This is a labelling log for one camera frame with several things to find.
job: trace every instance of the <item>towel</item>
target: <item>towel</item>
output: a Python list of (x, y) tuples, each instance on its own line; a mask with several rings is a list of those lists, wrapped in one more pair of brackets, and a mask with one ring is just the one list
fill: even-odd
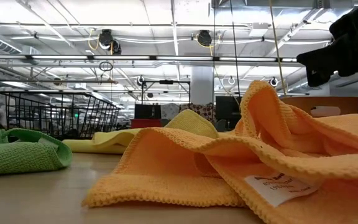
[(98, 132), (91, 140), (66, 139), (63, 143), (73, 152), (122, 154), (140, 129), (126, 129), (109, 133)]
[[(7, 137), (18, 141), (8, 143)], [(71, 151), (61, 141), (38, 131), (0, 129), (0, 174), (58, 170), (71, 163)]]
[(247, 205), (265, 223), (358, 223), (358, 114), (312, 118), (254, 81), (232, 133), (191, 111), (140, 130), (83, 205)]

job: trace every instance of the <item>fabric label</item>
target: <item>fabric label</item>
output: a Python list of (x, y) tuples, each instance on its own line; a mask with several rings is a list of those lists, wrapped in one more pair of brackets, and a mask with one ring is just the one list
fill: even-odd
[(311, 186), (279, 172), (267, 177), (251, 175), (246, 177), (245, 181), (273, 207), (292, 198), (311, 194), (318, 189), (318, 186)]
[(59, 146), (58, 146), (57, 144), (55, 144), (55, 143), (53, 143), (53, 142), (51, 142), (51, 141), (49, 141), (49, 140), (47, 140), (47, 139), (45, 139), (45, 138), (40, 138), (40, 139), (38, 140), (38, 142), (39, 142), (39, 143), (48, 144), (48, 145), (54, 147), (55, 149), (59, 148)]

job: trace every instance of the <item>table surface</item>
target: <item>table surface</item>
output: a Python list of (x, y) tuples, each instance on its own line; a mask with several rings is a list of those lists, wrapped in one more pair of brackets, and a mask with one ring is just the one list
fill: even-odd
[(246, 208), (193, 208), (147, 202), (84, 208), (81, 201), (120, 156), (80, 154), (71, 167), (32, 174), (0, 175), (0, 223), (263, 223)]

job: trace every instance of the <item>cord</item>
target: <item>cord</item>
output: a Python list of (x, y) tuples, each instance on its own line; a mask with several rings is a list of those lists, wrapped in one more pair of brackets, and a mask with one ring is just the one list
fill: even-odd
[(216, 45), (218, 45), (218, 44), (220, 43), (220, 40), (221, 40), (221, 36), (218, 35), (218, 42), (217, 42), (216, 44), (214, 44), (214, 45), (209, 45), (208, 47), (206, 47), (206, 46), (200, 44), (200, 42), (198, 41), (198, 34), (196, 35), (197, 44), (200, 45), (200, 46), (202, 46), (202, 47), (204, 47), (204, 48), (209, 48), (209, 52), (211, 53), (211, 56), (213, 56), (213, 54), (212, 54), (212, 48), (214, 48)]
[[(215, 6), (214, 6), (214, 42), (215, 42), (215, 28), (216, 28), (215, 23), (216, 23), (216, 4), (215, 4)], [(214, 68), (214, 70), (213, 70), (214, 77), (215, 77), (215, 75), (216, 75), (216, 77), (218, 78), (219, 82), (220, 82), (221, 85), (222, 85), (223, 90), (224, 90), (229, 96), (232, 96), (232, 97), (234, 98), (234, 100), (236, 101), (236, 103), (237, 103), (237, 105), (238, 105), (238, 107), (239, 107), (239, 112), (241, 113), (241, 106), (240, 106), (239, 101), (237, 100), (237, 98), (236, 98), (234, 95), (232, 95), (232, 94), (224, 87), (223, 82), (222, 82), (221, 78), (220, 78), (219, 75), (218, 75), (218, 71), (216, 70), (216, 67), (215, 67), (215, 60), (213, 60), (213, 68)]]
[[(91, 29), (91, 32), (89, 33), (89, 38), (91, 38), (92, 32), (93, 32), (93, 29)], [(99, 47), (99, 36), (100, 36), (100, 34), (98, 35), (98, 43), (96, 44), (96, 47), (92, 47), (91, 40), (88, 40), (88, 45), (92, 50), (97, 50), (98, 49), (98, 47)]]
[(282, 71), (282, 68), (281, 68), (280, 53), (278, 52), (276, 28), (275, 28), (275, 26), (274, 26), (274, 16), (273, 16), (272, 0), (268, 0), (268, 3), (269, 3), (269, 7), (270, 7), (270, 15), (272, 16), (272, 25), (273, 25), (273, 33), (274, 33), (274, 44), (275, 44), (275, 46), (276, 46), (278, 68), (280, 69), (281, 86), (283, 87), (284, 97), (287, 97), (287, 93), (285, 92), (285, 83), (284, 83), (284, 78), (283, 78), (283, 71)]
[(236, 56), (236, 70), (237, 70), (237, 87), (239, 89), (239, 98), (241, 98), (240, 93), (240, 79), (239, 79), (239, 63), (237, 61), (237, 46), (236, 46), (236, 32), (234, 30), (234, 16), (233, 16), (233, 5), (232, 0), (230, 0), (230, 10), (231, 10), (231, 22), (232, 22), (232, 28), (233, 28), (233, 39), (234, 39), (234, 55)]
[(237, 100), (237, 98), (236, 98), (233, 94), (231, 94), (231, 93), (224, 87), (223, 82), (222, 82), (221, 78), (219, 77), (218, 71), (216, 71), (216, 68), (215, 68), (215, 67), (214, 67), (214, 74), (216, 74), (216, 77), (219, 79), (219, 82), (221, 83), (223, 90), (224, 90), (229, 96), (232, 96), (232, 97), (234, 98), (234, 100), (236, 101), (237, 105), (239, 106), (239, 111), (241, 112), (241, 106), (240, 106), (239, 101)]

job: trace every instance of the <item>green towel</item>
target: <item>green towel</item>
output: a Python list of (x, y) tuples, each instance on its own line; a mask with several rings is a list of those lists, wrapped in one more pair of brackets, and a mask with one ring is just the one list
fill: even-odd
[[(18, 141), (8, 143), (7, 137)], [(70, 165), (68, 146), (38, 131), (14, 128), (0, 129), (0, 174), (58, 170)]]

